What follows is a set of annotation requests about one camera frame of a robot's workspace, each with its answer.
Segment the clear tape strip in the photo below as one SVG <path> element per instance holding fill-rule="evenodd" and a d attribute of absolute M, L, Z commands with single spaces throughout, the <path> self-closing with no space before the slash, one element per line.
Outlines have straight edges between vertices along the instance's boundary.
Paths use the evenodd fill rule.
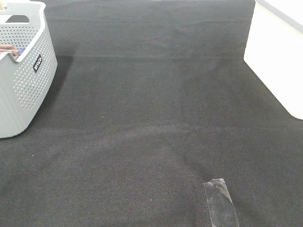
<path fill-rule="evenodd" d="M 239 227 L 239 221 L 224 179 L 204 183 L 207 205 L 213 227 Z"/>

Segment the white plastic storage box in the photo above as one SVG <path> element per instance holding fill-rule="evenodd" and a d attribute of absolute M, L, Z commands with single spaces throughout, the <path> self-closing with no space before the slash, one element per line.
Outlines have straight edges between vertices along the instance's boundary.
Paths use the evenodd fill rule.
<path fill-rule="evenodd" d="M 243 56 L 294 118 L 303 118 L 303 2 L 257 0 Z"/>

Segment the black table mat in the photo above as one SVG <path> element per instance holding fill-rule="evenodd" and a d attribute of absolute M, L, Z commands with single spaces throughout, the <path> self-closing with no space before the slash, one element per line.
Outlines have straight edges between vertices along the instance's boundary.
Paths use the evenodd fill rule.
<path fill-rule="evenodd" d="M 252 0 L 47 0 L 58 67 L 0 142 L 3 227 L 303 224 L 303 123 L 243 61 Z"/>

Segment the grey perforated laundry basket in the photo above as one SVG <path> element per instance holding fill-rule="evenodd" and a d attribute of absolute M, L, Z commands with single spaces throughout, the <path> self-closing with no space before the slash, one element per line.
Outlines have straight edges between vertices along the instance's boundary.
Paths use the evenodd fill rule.
<path fill-rule="evenodd" d="M 22 133 L 40 108 L 55 76 L 57 59 L 45 17 L 46 4 L 0 2 L 0 44 L 25 51 L 15 60 L 0 53 L 0 137 Z"/>

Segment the blue towel in basket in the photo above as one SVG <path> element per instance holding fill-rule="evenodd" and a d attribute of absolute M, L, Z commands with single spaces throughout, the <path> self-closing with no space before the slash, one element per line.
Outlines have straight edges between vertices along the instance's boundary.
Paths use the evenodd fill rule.
<path fill-rule="evenodd" d="M 26 47 L 19 50 L 18 54 L 21 55 L 25 51 Z"/>

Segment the brown towel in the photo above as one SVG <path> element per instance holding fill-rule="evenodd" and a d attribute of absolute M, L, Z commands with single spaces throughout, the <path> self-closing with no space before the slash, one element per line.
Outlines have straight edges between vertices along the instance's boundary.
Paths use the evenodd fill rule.
<path fill-rule="evenodd" d="M 9 44 L 0 44 L 0 53 L 9 52 L 16 60 L 19 57 L 19 50 L 17 47 Z"/>

